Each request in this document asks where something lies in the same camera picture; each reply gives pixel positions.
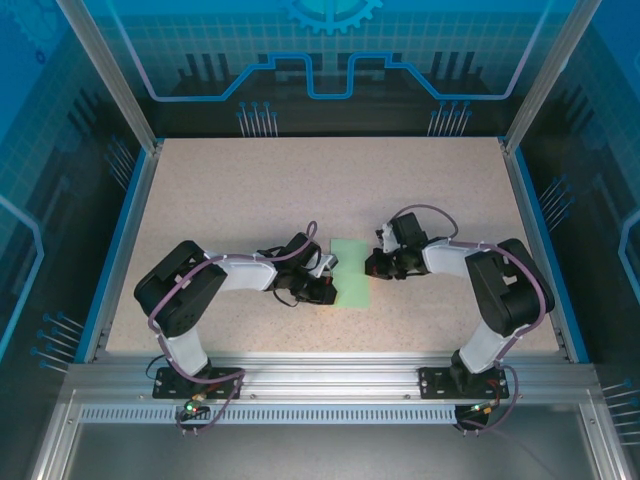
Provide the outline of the aluminium mounting rail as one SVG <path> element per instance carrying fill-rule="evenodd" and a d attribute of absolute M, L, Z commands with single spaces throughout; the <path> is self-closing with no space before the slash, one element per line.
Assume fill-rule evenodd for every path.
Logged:
<path fill-rule="evenodd" d="M 245 370 L 241 400 L 250 403 L 416 404 L 417 371 L 447 367 L 450 356 L 423 353 L 215 353 L 217 367 Z M 515 353 L 506 362 L 509 379 L 524 404 L 579 404 L 603 398 L 596 370 L 560 355 Z M 77 403 L 148 403 L 152 382 L 142 356 L 103 356 L 69 367 L 60 401 Z"/>

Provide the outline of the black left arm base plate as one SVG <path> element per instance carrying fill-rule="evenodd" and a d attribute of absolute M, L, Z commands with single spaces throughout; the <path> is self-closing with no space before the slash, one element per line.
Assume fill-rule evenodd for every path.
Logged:
<path fill-rule="evenodd" d="M 237 378 L 211 385 L 195 383 L 185 379 L 171 367 L 161 367 L 156 372 L 152 397 L 187 400 L 196 394 L 203 394 L 207 400 L 222 400 L 228 398 L 237 385 Z"/>

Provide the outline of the aluminium frame post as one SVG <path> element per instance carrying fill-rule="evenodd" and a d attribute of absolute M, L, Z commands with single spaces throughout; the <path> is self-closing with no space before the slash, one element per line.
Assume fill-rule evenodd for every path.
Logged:
<path fill-rule="evenodd" d="M 158 142 L 133 91 L 83 0 L 55 0 L 140 146 L 157 153 Z"/>
<path fill-rule="evenodd" d="M 513 156 L 519 147 L 601 2 L 602 0 L 576 0 L 502 141 L 501 149 L 506 157 Z"/>

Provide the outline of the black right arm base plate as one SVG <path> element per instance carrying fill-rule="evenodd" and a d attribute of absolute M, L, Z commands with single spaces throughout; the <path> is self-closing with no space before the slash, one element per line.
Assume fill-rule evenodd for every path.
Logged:
<path fill-rule="evenodd" d="M 504 371 L 491 368 L 456 379 L 450 367 L 422 367 L 417 370 L 423 400 L 473 400 L 510 397 Z"/>

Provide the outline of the green paper sheet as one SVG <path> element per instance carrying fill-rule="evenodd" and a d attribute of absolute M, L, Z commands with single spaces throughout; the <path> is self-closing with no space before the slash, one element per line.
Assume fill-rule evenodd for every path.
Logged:
<path fill-rule="evenodd" d="M 330 242 L 331 253 L 338 264 L 332 269 L 333 285 L 337 290 L 335 308 L 367 309 L 371 305 L 369 277 L 365 274 L 368 257 L 366 242 L 336 239 Z"/>

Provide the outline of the aluminium side frame rail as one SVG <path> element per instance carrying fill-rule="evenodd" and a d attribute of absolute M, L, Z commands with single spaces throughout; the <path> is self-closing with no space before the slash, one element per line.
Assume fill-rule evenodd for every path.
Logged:
<path fill-rule="evenodd" d="M 136 161 L 76 349 L 76 364 L 94 361 L 103 331 L 115 317 L 161 149 L 162 142 L 154 153 L 142 150 Z"/>
<path fill-rule="evenodd" d="M 503 136 L 498 137 L 498 142 L 529 241 L 531 255 L 545 276 L 555 297 L 555 308 L 550 316 L 557 337 L 562 341 L 561 350 L 570 363 L 588 363 L 590 359 L 573 304 L 524 156 L 519 147 L 513 152 L 509 152 L 506 147 L 506 139 Z"/>

